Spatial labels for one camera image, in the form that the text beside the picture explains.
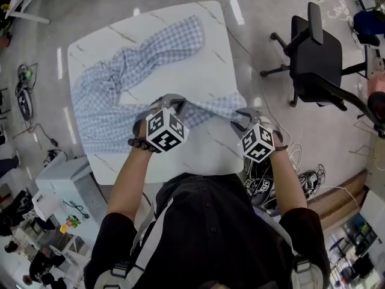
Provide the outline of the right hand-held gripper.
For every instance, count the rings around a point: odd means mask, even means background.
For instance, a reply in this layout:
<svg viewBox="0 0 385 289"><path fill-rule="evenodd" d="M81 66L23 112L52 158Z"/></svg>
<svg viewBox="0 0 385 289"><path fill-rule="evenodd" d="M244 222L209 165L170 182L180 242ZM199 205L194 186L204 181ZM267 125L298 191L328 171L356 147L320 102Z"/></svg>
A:
<svg viewBox="0 0 385 289"><path fill-rule="evenodd" d="M244 117L242 124L231 121L230 126L239 135L243 156L261 163L275 150L273 131L276 127L254 108L240 108L236 112Z"/></svg>

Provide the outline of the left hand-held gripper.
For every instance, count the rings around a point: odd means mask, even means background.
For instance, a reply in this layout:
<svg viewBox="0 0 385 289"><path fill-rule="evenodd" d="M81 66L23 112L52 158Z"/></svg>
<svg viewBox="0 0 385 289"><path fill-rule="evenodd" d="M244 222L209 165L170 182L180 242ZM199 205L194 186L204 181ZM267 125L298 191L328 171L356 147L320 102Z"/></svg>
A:
<svg viewBox="0 0 385 289"><path fill-rule="evenodd" d="M146 140L160 152L186 142L189 128L184 123L188 101L178 94L166 94L149 108Z"/></svg>

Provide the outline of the person's right hand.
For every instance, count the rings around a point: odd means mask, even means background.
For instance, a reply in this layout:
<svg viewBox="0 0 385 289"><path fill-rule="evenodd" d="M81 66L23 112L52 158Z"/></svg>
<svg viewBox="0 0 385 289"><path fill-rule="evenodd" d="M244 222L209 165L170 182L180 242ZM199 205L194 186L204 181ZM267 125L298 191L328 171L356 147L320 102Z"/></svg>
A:
<svg viewBox="0 0 385 289"><path fill-rule="evenodd" d="M264 128L266 128L266 129L272 131L272 133L273 133L274 136L275 136L274 141L279 142L280 144L283 143L283 136L282 136L282 134L281 134L280 128L279 128L276 124L273 124L273 123L269 120L269 118L267 118L266 116L261 116L261 117L260 117L260 124L261 124Z"/></svg>

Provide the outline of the person's left hand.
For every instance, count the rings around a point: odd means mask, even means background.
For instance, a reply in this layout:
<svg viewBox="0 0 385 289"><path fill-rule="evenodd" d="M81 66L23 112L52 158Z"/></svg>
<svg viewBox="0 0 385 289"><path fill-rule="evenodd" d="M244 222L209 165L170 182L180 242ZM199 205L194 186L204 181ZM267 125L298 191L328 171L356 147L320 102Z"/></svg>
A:
<svg viewBox="0 0 385 289"><path fill-rule="evenodd" d="M148 115L149 115L148 112L142 112L135 118L132 132L136 138L146 139L146 133L147 133L147 131L146 131L146 127L147 127L146 117Z"/></svg>

